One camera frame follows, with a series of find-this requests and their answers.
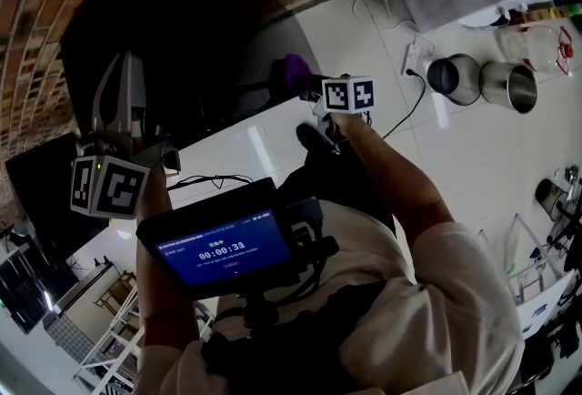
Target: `electrical outlet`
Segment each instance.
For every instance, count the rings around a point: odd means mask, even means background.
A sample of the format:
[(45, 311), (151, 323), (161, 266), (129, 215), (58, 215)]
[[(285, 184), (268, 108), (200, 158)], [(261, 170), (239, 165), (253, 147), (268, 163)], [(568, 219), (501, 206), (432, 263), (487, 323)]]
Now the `electrical outlet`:
[(416, 44), (409, 44), (406, 49), (406, 56), (404, 59), (404, 66), (402, 68), (402, 76), (408, 77), (406, 74), (407, 70), (412, 70), (416, 72), (416, 66), (418, 65), (418, 59), (420, 58), (420, 47)]

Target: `black shoe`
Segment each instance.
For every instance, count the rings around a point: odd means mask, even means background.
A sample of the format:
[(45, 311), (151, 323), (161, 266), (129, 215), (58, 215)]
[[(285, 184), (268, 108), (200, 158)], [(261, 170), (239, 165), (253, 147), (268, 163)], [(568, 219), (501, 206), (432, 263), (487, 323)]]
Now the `black shoe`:
[(307, 151), (333, 152), (334, 148), (313, 125), (302, 123), (296, 130), (297, 139)]

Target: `white floor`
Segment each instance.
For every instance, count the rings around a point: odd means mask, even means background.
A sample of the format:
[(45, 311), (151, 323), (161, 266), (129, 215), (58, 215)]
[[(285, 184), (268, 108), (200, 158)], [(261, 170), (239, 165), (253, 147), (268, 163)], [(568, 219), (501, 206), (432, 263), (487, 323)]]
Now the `white floor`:
[[(377, 0), (358, 3), (357, 14), (364, 19), (357, 19), (353, 1), (332, 0), (297, 19), (323, 74), (375, 79), (373, 126), (385, 134), (420, 94), (416, 78), (400, 75), (406, 46), (415, 37), (406, 26), (389, 31), (372, 23), (373, 17), (379, 25), (388, 24)], [(475, 232), (487, 228), (494, 237), (519, 212), (545, 238), (551, 223), (534, 200), (536, 185), (566, 165), (582, 163), (582, 37), (567, 22), (555, 25), (566, 25), (575, 38), (574, 72), (540, 75), (538, 103), (529, 115), (520, 116), (482, 98), (467, 108), (455, 106), (427, 90), (416, 113), (387, 139), (433, 179), (456, 220)], [(427, 38), (436, 45), (435, 56), (466, 53), (482, 64), (504, 61), (490, 32), (450, 26)], [(431, 49), (422, 38), (417, 43), (423, 54)], [(313, 120), (309, 104), (298, 99), (273, 108), (183, 150), (181, 177), (242, 174), (272, 177), (280, 184), (306, 155), (296, 140), (296, 126)], [(223, 190), (236, 186), (226, 182)], [(217, 193), (206, 183), (172, 191), (171, 198), (179, 208)], [(119, 268), (134, 270), (134, 232), (135, 223), (116, 222), (75, 257), (90, 267), (94, 257), (105, 254)], [(544, 392), (559, 393), (551, 387)]]

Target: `person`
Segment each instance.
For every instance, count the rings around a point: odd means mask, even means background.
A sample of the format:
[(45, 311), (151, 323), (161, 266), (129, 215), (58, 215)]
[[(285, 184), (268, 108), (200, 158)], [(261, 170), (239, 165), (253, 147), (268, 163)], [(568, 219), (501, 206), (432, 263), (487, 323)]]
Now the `person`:
[[(279, 308), (280, 324), (266, 339), (249, 334), (243, 319), (231, 315), (216, 322), (213, 338), (202, 345), (193, 303), (138, 242), (145, 341), (136, 394), (507, 391), (524, 341), (503, 272), (471, 231), (454, 221), (419, 168), (359, 116), (332, 118), (346, 138), (344, 157), (337, 159), (344, 162), (336, 162), (340, 168), (331, 167), (329, 158), (338, 156), (322, 149), (326, 143), (300, 130), (309, 148), (306, 166), (287, 180), (291, 186), (281, 187), (292, 197), (318, 184), (324, 233), (340, 247), (327, 260), (316, 292)], [(356, 166), (365, 178), (356, 175)], [(323, 176), (317, 180), (314, 167), (336, 183), (322, 181)], [(354, 200), (356, 186), (365, 186), (364, 200)], [(384, 211), (370, 207), (376, 201)], [(138, 220), (170, 208), (164, 174), (155, 172)], [(405, 261), (386, 212), (400, 222), (414, 268)], [(276, 300), (290, 289), (271, 290), (266, 298)], [(241, 302), (221, 297), (218, 310)]]

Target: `display screen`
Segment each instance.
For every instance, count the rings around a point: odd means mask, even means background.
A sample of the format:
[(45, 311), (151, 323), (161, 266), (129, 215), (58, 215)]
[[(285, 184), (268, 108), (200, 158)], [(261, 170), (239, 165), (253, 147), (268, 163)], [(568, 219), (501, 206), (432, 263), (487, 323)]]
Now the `display screen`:
[(270, 210), (156, 248), (189, 286), (229, 279), (290, 258)]

